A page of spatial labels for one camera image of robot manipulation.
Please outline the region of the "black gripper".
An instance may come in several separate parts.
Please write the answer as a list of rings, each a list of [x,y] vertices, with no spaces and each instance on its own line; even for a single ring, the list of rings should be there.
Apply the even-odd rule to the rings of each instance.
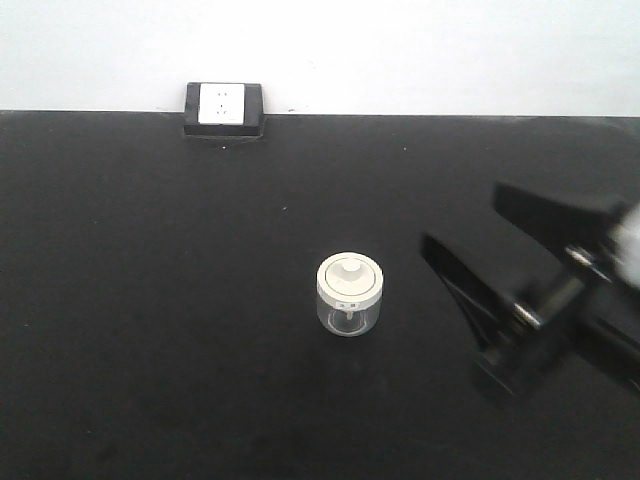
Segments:
[[[628,210],[612,194],[536,193],[498,183],[494,210],[542,245],[597,245]],[[488,394],[528,397],[576,354],[627,389],[639,388],[639,287],[614,242],[566,247],[549,280],[493,270],[423,234],[421,257],[444,284],[477,343],[474,374]]]

